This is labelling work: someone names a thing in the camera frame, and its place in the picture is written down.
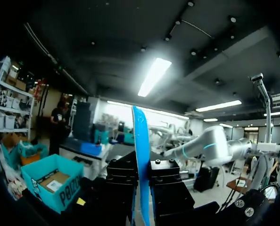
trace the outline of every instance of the bolt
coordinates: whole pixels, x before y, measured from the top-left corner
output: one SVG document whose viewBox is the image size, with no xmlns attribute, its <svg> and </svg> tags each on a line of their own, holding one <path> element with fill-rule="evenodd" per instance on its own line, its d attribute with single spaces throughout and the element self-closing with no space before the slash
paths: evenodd
<svg viewBox="0 0 280 226">
<path fill-rule="evenodd" d="M 248 207 L 248 208 L 245 210 L 245 215 L 246 215 L 247 217 L 251 217 L 251 216 L 253 216 L 253 214 L 254 214 L 254 209 L 253 209 L 252 207 Z"/>
<path fill-rule="evenodd" d="M 180 176 L 180 175 L 174 175 L 174 178 L 175 178 L 176 180 L 180 180 L 180 179 L 181 179 L 181 176 Z"/>
<path fill-rule="evenodd" d="M 245 202 L 244 202 L 243 200 L 241 200 L 241 199 L 237 199 L 237 200 L 234 202 L 234 204 L 236 205 L 236 207 L 242 208 L 242 207 L 244 207 Z"/>
<path fill-rule="evenodd" d="M 162 181 L 163 181 L 163 179 L 162 179 L 161 177 L 157 177 L 157 178 L 155 178 L 155 180 L 156 180 L 157 182 L 162 182 Z"/>
</svg>

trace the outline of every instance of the storage shelf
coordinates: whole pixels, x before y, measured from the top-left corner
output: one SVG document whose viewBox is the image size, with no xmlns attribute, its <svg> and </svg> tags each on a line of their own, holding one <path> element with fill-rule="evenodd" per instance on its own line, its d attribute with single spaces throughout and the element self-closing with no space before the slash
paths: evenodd
<svg viewBox="0 0 280 226">
<path fill-rule="evenodd" d="M 0 110 L 5 111 L 5 112 L 13 112 L 13 113 L 19 113 L 19 114 L 30 114 L 30 112 L 27 111 L 22 111 L 22 110 L 18 110 L 18 109 L 14 109 L 14 108 L 10 108 L 10 107 L 2 107 L 0 106 Z"/>
<path fill-rule="evenodd" d="M 29 129 L 0 129 L 0 133 L 25 133 L 28 132 Z"/>
<path fill-rule="evenodd" d="M 25 95 L 25 96 L 33 97 L 32 94 L 27 93 L 27 92 L 24 92 L 24 91 L 22 91 L 22 90 L 20 90 L 20 89 L 18 89 L 18 88 L 16 88 L 16 87 L 14 87 L 14 86 L 11 86 L 11 85 L 9 85 L 9 84 L 3 82 L 3 81 L 0 82 L 0 85 L 4 86 L 4 87 L 6 87 L 6 88 L 8 88 L 8 89 L 10 89 L 10 90 L 13 90 L 13 91 L 15 91 L 15 92 L 17 92 L 17 93 L 23 94 L 23 95 Z"/>
</svg>

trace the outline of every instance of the man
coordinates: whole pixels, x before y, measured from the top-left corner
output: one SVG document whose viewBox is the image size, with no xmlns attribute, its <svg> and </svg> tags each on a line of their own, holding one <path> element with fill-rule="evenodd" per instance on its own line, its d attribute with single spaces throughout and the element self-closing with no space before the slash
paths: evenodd
<svg viewBox="0 0 280 226">
<path fill-rule="evenodd" d="M 51 135 L 50 135 L 50 148 L 49 155 L 59 154 L 59 143 L 61 140 L 62 130 L 66 120 L 64 119 L 65 103 L 59 101 L 57 108 L 51 113 Z"/>
</svg>

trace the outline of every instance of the ceiling light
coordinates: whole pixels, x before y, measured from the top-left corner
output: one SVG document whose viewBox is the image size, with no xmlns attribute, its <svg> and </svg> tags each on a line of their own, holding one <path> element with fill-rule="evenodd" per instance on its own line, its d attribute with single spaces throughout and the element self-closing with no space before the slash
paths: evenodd
<svg viewBox="0 0 280 226">
<path fill-rule="evenodd" d="M 146 75 L 146 78 L 140 87 L 138 96 L 146 97 L 156 85 L 156 83 L 162 78 L 171 64 L 172 63 L 170 61 L 157 58 L 150 67 L 150 70 L 148 71 L 148 74 Z"/>
<path fill-rule="evenodd" d="M 217 121 L 217 119 L 204 119 L 204 121 Z"/>
<path fill-rule="evenodd" d="M 250 127 L 250 128 L 244 128 L 244 130 L 249 131 L 258 131 L 258 127 Z"/>
<path fill-rule="evenodd" d="M 239 100 L 235 100 L 235 101 L 230 101 L 230 102 L 226 102 L 226 103 L 222 103 L 222 104 L 218 104 L 218 105 L 201 107 L 201 108 L 196 109 L 196 111 L 197 112 L 206 112 L 206 111 L 211 111 L 211 110 L 214 110 L 214 109 L 231 107 L 231 106 L 241 105 L 241 104 L 242 104 L 242 102 L 240 102 Z"/>
<path fill-rule="evenodd" d="M 273 115 L 280 115 L 280 112 L 272 112 L 271 116 L 273 116 Z"/>
<path fill-rule="evenodd" d="M 172 36 L 169 34 L 169 35 L 167 35 L 166 37 L 165 37 L 165 41 L 169 41 L 170 39 L 172 38 Z"/>
<path fill-rule="evenodd" d="M 233 16 L 228 16 L 228 18 L 229 18 L 229 20 L 230 20 L 231 22 L 233 22 L 233 23 L 236 22 L 236 18 L 235 18 L 235 17 L 233 17 Z"/>
<path fill-rule="evenodd" d="M 109 101 L 109 100 L 107 102 L 109 104 L 120 105 L 120 106 L 125 106 L 125 107 L 131 107 L 132 106 L 132 105 L 123 104 L 123 103 L 114 102 L 114 101 Z M 142 109 L 143 111 L 147 111 L 147 112 L 154 112 L 154 113 L 158 113 L 158 114 L 162 114 L 162 115 L 167 115 L 167 116 L 172 116 L 172 117 L 181 118 L 181 119 L 189 119 L 189 117 L 187 117 L 187 116 L 182 116 L 182 115 L 173 114 L 173 113 L 169 113 L 169 112 L 157 111 L 157 110 L 153 110 L 153 109 L 149 109 L 149 108 L 144 108 L 144 107 L 138 107 L 138 108 Z"/>
<path fill-rule="evenodd" d="M 18 67 L 15 67 L 14 65 L 12 65 L 12 67 L 13 67 L 14 69 L 16 69 L 16 70 L 18 70 L 18 69 L 19 69 Z"/>
<path fill-rule="evenodd" d="M 192 49 L 190 54 L 192 54 L 193 56 L 195 56 L 197 54 L 197 51 L 195 49 Z"/>
<path fill-rule="evenodd" d="M 226 125 L 226 124 L 223 124 L 223 123 L 220 123 L 220 126 L 227 127 L 227 128 L 233 128 L 233 126 Z"/>
<path fill-rule="evenodd" d="M 195 3 L 193 3 L 192 1 L 189 1 L 189 2 L 188 2 L 188 5 L 189 5 L 190 7 L 193 7 L 193 6 L 195 5 Z"/>
</svg>

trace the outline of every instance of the floor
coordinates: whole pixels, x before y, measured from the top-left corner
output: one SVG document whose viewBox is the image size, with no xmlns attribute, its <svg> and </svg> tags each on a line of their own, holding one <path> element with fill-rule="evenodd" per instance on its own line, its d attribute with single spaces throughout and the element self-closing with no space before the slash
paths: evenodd
<svg viewBox="0 0 280 226">
<path fill-rule="evenodd" d="M 48 137 L 42 137 L 40 140 L 41 143 L 49 146 L 49 138 Z M 115 145 L 112 151 L 109 153 L 107 160 L 113 159 L 117 155 L 124 156 L 134 150 L 133 146 L 126 146 L 126 145 Z M 228 183 L 232 180 L 235 180 L 239 175 L 232 175 L 230 173 L 225 173 L 225 183 Z M 190 194 L 195 200 L 195 205 L 194 207 L 199 207 L 205 204 L 208 204 L 210 202 L 216 201 L 220 206 L 225 202 L 227 199 L 227 196 L 229 195 L 231 189 L 228 187 L 222 187 L 222 182 L 223 182 L 223 172 L 220 170 L 219 175 L 217 177 L 217 181 L 219 183 L 219 187 L 214 186 L 212 189 L 206 190 L 202 193 L 200 192 L 195 192 L 193 190 L 190 190 Z M 233 200 L 236 199 L 238 196 L 238 192 L 235 193 Z M 135 222 L 137 226 L 144 225 L 140 213 L 140 205 L 136 204 L 136 214 L 135 214 Z M 152 208 L 152 200 L 150 198 L 149 201 L 149 217 L 150 217 L 150 225 L 155 225 L 154 223 L 154 214 L 153 214 L 153 208 Z"/>
</svg>

